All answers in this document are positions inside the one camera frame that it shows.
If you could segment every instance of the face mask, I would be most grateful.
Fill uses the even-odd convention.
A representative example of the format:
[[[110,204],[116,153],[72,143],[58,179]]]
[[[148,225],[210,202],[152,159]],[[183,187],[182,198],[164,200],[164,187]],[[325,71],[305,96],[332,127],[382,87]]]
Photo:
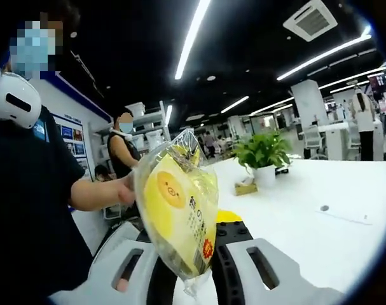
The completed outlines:
[[[40,22],[18,33],[23,35],[13,39],[10,46],[12,72],[27,80],[39,78],[40,71],[48,70],[48,56],[55,55],[55,35],[40,29]]]
[[[121,132],[129,133],[133,127],[133,123],[119,123],[119,128]]]

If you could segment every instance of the black t-shirt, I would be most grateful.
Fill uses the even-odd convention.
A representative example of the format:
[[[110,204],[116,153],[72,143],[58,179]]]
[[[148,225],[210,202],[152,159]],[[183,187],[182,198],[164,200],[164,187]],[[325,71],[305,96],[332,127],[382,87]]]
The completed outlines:
[[[115,156],[111,151],[111,139],[112,137],[115,137],[115,136],[122,138],[133,159],[139,161],[141,159],[141,154],[139,154],[139,151],[137,151],[136,147],[131,142],[127,141],[124,136],[118,135],[117,133],[114,133],[114,132],[111,132],[109,134],[108,141],[107,141],[109,158],[111,159],[112,167],[114,168],[116,177],[122,178],[127,176],[132,171],[132,169],[126,164],[123,164],[123,162],[117,156]]]
[[[92,255],[68,209],[84,170],[47,108],[25,130],[0,121],[0,289],[45,297],[83,283]]]

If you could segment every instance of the green plant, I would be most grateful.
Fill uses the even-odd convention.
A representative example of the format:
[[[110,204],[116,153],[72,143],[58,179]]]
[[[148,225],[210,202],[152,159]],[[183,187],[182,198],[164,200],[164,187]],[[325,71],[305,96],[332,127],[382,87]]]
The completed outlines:
[[[286,154],[289,148],[289,143],[279,133],[269,133],[252,136],[249,141],[238,144],[234,153],[239,164],[244,167],[281,167],[283,163],[290,164]]]

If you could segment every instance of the ceiling vent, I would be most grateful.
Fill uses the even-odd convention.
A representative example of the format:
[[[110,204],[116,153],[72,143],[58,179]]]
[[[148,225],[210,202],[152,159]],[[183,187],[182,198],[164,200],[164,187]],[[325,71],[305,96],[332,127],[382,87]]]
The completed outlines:
[[[333,14],[321,0],[311,0],[283,24],[308,42],[337,25]]]

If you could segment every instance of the yellow package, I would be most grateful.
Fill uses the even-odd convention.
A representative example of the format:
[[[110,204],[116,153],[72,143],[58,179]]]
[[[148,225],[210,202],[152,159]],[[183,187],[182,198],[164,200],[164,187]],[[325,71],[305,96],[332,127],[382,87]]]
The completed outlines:
[[[210,267],[216,237],[217,179],[190,129],[143,157],[136,202],[163,262],[182,280]]]

